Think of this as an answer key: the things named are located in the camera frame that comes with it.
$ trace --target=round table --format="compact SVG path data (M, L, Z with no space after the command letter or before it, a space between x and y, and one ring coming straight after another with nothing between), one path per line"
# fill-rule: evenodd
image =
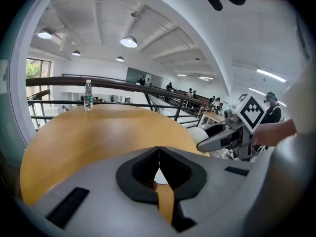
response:
M200 154L189 131L174 120L143 108L104 104L86 112L65 112L41 128L22 160L23 200L33 205L48 189L94 161L153 146ZM159 210L171 222L173 192L159 185Z

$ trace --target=fluorescent light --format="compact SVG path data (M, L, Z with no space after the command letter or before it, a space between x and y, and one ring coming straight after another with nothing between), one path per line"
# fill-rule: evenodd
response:
M275 79L277 79L277 80L279 80L281 82L285 82L286 81L285 79L283 79L281 77L278 77L278 76L276 76L274 74L271 74L271 73L269 73L267 71L263 71L261 69L257 69L257 72L262 73L262 74L267 75L267 76L270 76L270 77L273 77L273 78L275 78Z
M131 47L131 48L137 47L137 40L131 35L125 36L124 38L122 38L120 40L120 43L124 46Z
M282 103L281 101L278 101L278 103L279 103L279 104L282 104L282 105L284 105L284 106L286 107L286 104Z
M250 90L252 90L252 91L254 91L254 92L257 92L257 93L259 93L259 94L261 94L261 95L264 95L265 96L265 93L262 93L262 92L260 92L260 91L258 91L258 90L255 90L255 89L252 89L252 88L249 88Z
M81 56L80 52L78 50L73 51L72 55L74 56Z
M210 79L210 80L213 80L214 78L212 77L199 77L199 78L205 78L205 79Z
M118 56L118 57L116 58L116 60L117 60L117 61L124 62L124 58L123 58L122 56Z
M51 39L53 37L53 33L50 29L43 29L41 30L39 33L38 33L38 36L41 38L41 39Z

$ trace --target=ceiling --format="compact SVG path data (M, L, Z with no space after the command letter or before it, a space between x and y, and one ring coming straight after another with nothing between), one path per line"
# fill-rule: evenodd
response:
M283 94L300 73L293 10L283 1L247 0L243 6L221 1L224 9L218 15L225 25L234 84ZM71 49L66 53L59 50L63 38L70 40L73 50L107 46L126 52L119 41L132 35L138 42L136 51L170 73L215 79L217 76L211 59L205 57L187 33L139 0L52 0L38 23L31 46L43 47L40 45L43 40L36 33L44 27L55 33L50 41L50 52L63 57L71 58L72 52ZM209 34L216 33L210 29ZM115 60L116 56L103 58ZM287 82L258 74L257 68L285 78Z

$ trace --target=tree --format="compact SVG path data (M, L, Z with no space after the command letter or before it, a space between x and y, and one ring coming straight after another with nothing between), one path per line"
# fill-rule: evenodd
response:
M27 62L26 64L26 79L37 78L40 76L40 62L32 64Z

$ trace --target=water bottle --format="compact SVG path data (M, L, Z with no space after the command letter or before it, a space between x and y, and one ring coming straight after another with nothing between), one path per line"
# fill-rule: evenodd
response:
M86 111L92 110L92 85L91 80L86 81L86 85L84 87L84 109Z

